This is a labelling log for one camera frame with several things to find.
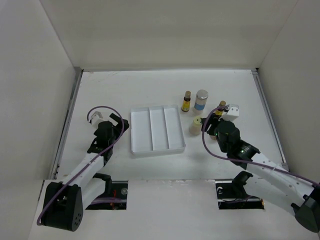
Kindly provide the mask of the yellow-lid spice bottle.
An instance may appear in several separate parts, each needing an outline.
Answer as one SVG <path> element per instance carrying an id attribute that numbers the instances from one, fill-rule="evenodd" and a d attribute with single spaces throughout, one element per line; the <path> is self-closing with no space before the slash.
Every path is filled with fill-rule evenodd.
<path id="1" fill-rule="evenodd" d="M 202 131 L 202 118 L 200 116 L 194 117 L 190 127 L 189 132 L 191 135 L 198 136 Z"/>

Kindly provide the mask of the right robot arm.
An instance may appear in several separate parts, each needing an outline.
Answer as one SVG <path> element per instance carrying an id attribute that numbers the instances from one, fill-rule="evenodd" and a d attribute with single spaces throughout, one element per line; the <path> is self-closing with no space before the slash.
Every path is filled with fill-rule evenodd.
<path id="1" fill-rule="evenodd" d="M 291 173 L 240 137 L 240 130 L 219 115 L 201 119 L 201 133 L 215 136 L 223 160 L 242 171 L 232 180 L 238 198 L 259 197 L 282 208 L 313 233 L 320 231 L 320 185 Z"/>

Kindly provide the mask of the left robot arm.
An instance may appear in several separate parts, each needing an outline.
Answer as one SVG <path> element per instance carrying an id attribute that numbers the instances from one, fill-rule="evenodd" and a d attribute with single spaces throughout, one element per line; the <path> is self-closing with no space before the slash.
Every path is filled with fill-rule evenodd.
<path id="1" fill-rule="evenodd" d="M 46 187 L 42 212 L 36 220 L 38 226 L 74 232 L 87 209 L 126 209 L 127 182 L 113 181 L 110 175 L 99 172 L 110 160 L 115 143 L 130 126 L 118 112 L 109 117 L 116 124 L 104 120 L 98 112 L 89 119 L 95 128 L 94 139 L 78 166 L 63 180 Z"/>

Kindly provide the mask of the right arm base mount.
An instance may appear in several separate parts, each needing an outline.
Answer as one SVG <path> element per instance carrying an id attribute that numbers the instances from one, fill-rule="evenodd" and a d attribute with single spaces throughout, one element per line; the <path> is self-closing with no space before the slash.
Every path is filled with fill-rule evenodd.
<path id="1" fill-rule="evenodd" d="M 232 179 L 215 181 L 219 210 L 264 210 L 264 201 L 248 195 L 243 187 L 237 186 Z"/>

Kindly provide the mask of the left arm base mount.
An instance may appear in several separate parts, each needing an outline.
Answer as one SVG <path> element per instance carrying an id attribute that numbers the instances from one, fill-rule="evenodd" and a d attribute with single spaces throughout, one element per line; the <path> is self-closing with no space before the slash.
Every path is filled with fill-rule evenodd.
<path id="1" fill-rule="evenodd" d="M 128 182 L 113 181 L 106 187 L 86 210 L 126 210 L 128 197 Z"/>

